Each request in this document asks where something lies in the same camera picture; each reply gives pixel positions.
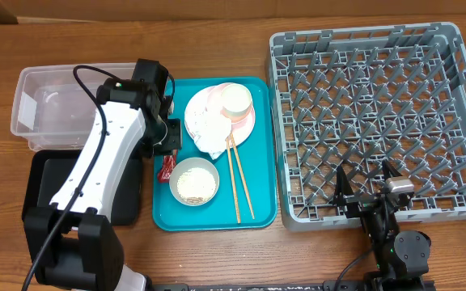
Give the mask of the grey bowl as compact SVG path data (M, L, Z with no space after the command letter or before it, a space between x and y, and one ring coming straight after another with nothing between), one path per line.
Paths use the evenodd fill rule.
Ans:
M220 184L216 167L204 158L178 162L169 179L173 197L183 205L205 205L215 197Z

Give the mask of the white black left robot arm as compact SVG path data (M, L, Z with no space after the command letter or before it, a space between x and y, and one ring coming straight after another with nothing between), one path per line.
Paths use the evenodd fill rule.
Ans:
M112 208L130 158L138 147L148 156L181 147L180 121L169 118L173 97L166 85L146 77L109 78L90 94L96 116L88 141L64 184L46 205L26 203L23 226L32 280L67 290L149 290L148 276L125 264L112 227Z

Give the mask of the red snack wrapper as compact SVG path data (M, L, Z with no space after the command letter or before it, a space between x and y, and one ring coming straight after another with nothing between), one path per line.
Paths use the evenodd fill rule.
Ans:
M173 150L171 154L163 157L163 164L161 170L157 174L157 180L160 183L168 183L171 174L176 167L176 157L178 150Z

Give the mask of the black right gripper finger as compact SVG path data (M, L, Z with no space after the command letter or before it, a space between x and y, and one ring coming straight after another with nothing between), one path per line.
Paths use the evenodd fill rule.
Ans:
M344 196L352 196L353 189L350 186L350 181L341 165L336 169L336 187L333 195L334 200L343 200Z
M382 170L383 170L385 188L387 190L391 190L392 179L396 177L401 177L401 173L387 159L384 159L382 161Z

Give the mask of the large pink plate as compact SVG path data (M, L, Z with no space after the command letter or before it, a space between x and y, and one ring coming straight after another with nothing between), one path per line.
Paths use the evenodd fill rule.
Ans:
M198 91L188 102L185 111L184 111L184 124L187 132L189 133L188 127L185 123L185 117L191 113L201 113L206 110L206 103L207 97L209 93L215 88L216 86L208 86L200 91ZM234 135L235 142L237 144L241 144L245 141L249 135L251 134L256 122L256 112L250 114L245 120L233 124L231 122L231 131Z

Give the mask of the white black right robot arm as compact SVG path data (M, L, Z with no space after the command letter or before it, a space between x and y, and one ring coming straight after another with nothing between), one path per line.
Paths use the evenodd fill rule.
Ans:
M400 230L395 212L407 206L414 194L413 182L389 161L382 161L384 185L373 196L356 196L343 169L337 168L332 204L347 218L360 220L371 247L347 265L333 284L334 290L434 290L423 280L429 271L430 237L416 230ZM361 280L345 280L345 274L369 254L377 269Z

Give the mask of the cream paper cup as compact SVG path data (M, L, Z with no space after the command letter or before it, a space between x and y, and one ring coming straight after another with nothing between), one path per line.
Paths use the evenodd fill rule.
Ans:
M223 114L237 122L242 120L252 109L252 94L240 84L230 84L221 93Z

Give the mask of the small pink bowl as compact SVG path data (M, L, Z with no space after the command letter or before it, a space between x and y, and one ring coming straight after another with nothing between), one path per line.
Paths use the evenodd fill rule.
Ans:
M221 93L222 93L222 90L226 86L228 86L230 84L233 84L233 82L225 82L225 83L219 84L209 93L209 95L207 97L207 103L206 103L206 110L208 112L220 113L221 115L225 116L223 114L223 112L222 112ZM253 100L252 100L252 109L250 110L250 112L242 120L238 120L237 122L234 122L230 118L228 118L228 117L227 118L230 119L233 124L235 124L235 123L239 123L239 122L245 120L253 112L254 112L254 105L253 105Z

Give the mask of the wooden chopstick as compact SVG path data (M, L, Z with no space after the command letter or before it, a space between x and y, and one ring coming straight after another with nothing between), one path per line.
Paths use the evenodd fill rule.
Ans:
M239 157L239 152L237 150L237 145L235 143L234 135L233 135L232 132L230 133L230 140L231 140L231 144L233 146L233 150L234 150L234 153L235 153L236 162L238 164L240 177L241 177L242 184L243 184L243 187L244 187L245 196L246 196L246 199L247 199L247 202L248 202L248 207L249 207L252 219L254 220L256 217L255 217L254 210L253 210L253 207L252 207L252 200L251 200L250 193L249 193L249 190L248 190L247 181L246 181L245 176L244 176L244 170L242 168L242 163L241 163L241 160L240 160L240 157Z
M239 211L239 202L238 202L238 195L237 195L237 191L236 191L235 173L234 173L234 169L233 169L233 163L232 163L232 157L231 157L231 146L230 146L229 137L226 138L226 151L227 151L229 172L230 172L230 177L231 177L231 187L232 187L232 193L233 193L233 199L234 199L234 205L235 205L236 221L237 221L237 224L240 224L241 223L241 216L240 216L240 211Z

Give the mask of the white napkin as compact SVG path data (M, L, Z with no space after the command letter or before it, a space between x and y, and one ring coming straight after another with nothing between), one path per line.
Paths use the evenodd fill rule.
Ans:
M191 113L185 117L196 147L212 159L217 159L227 147L231 120L217 112Z

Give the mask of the pile of white rice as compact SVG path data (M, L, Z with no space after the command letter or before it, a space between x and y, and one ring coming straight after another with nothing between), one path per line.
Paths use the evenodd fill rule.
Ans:
M189 205L202 205L211 200L216 191L214 176L206 169L194 167L185 171L176 181L181 199Z

